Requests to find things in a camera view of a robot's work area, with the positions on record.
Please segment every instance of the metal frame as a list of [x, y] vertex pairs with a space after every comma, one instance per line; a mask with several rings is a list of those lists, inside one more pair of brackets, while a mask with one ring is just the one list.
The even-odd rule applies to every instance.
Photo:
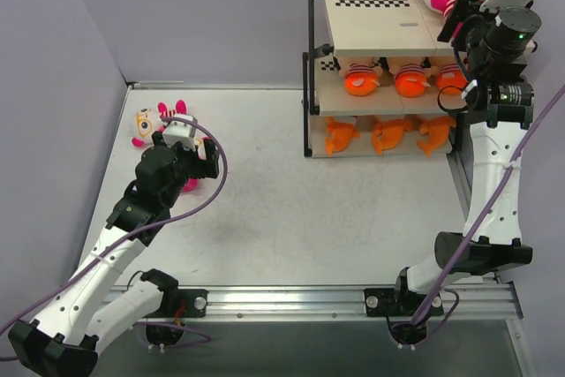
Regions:
[[[210, 286], [206, 317], [203, 322], [314, 322], [374, 321], [366, 315], [364, 289], [367, 286]], [[455, 285], [461, 297], [454, 320], [516, 320], [520, 305], [513, 284], [490, 280], [483, 284]], [[108, 302], [125, 291], [115, 287]], [[443, 297], [444, 309], [453, 305], [453, 298]]]

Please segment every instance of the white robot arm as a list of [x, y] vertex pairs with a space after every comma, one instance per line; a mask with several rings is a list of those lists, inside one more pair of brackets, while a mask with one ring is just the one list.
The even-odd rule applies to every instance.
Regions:
[[[196, 123], [191, 116], [177, 118]], [[178, 121], [153, 135], [154, 146], [143, 153], [136, 179], [114, 206], [100, 237], [74, 274], [79, 280], [31, 321], [20, 320], [12, 326], [8, 336], [24, 366], [42, 377], [87, 377], [98, 356], [136, 321], [178, 307], [178, 282], [158, 270], [147, 271], [122, 296], [101, 305], [118, 277], [151, 244], [162, 227], [159, 222], [170, 218], [170, 208], [188, 179], [218, 177], [214, 142], [206, 139], [206, 153], [199, 154], [194, 136], [193, 127]], [[131, 231], [153, 223], [153, 228], [138, 231], [109, 254], [99, 256]], [[98, 262], [86, 272], [93, 260]]]
[[[462, 97], [474, 153], [471, 207], [463, 232], [438, 234], [430, 256], [398, 276], [391, 309], [412, 315], [410, 323], [392, 327], [400, 344], [426, 338], [426, 320], [442, 314], [441, 302], [431, 301], [441, 288], [531, 262], [532, 249], [522, 244], [518, 224], [520, 157], [515, 156], [533, 121], [533, 87], [522, 76], [526, 45], [541, 26], [531, 1], [457, 0], [438, 37], [450, 41], [458, 31], [456, 57], [460, 61], [459, 51], [467, 54], [469, 85]], [[510, 167], [503, 191], [484, 211]]]

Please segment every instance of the checkered pattern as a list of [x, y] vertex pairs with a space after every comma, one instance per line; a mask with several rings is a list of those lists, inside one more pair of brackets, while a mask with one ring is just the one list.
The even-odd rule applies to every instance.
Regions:
[[335, 6], [355, 6], [360, 8], [408, 8], [410, 3], [408, 0], [335, 0]]
[[[334, 63], [334, 57], [329, 56], [325, 61], [320, 61], [320, 68], [322, 71], [337, 71], [337, 66]], [[373, 60], [373, 67], [379, 65], [379, 60]]]
[[334, 64], [334, 59], [328, 59], [326, 61], [320, 61], [320, 66], [322, 71], [336, 71], [337, 67]]

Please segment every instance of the screw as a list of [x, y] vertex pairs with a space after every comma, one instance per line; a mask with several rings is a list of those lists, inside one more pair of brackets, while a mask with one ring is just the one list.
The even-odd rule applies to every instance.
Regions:
[[194, 307], [199, 311], [202, 311], [206, 307], [206, 300], [202, 296], [198, 296], [194, 299]]
[[371, 309], [374, 309], [379, 304], [379, 299], [377, 299], [376, 296], [369, 296], [369, 297], [367, 297], [365, 303], [367, 304], [368, 307], [370, 307]]

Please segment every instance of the wooden shelf board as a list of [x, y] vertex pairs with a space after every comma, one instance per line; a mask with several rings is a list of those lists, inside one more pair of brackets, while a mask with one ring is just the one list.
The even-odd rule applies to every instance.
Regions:
[[[324, 2], [328, 31], [338, 56], [453, 55], [450, 43], [437, 41], [437, 36], [443, 28], [441, 14], [430, 10], [423, 0], [405, 0], [398, 7], [376, 7], [374, 4], [379, 0]], [[525, 53], [530, 54], [534, 46], [530, 41]]]

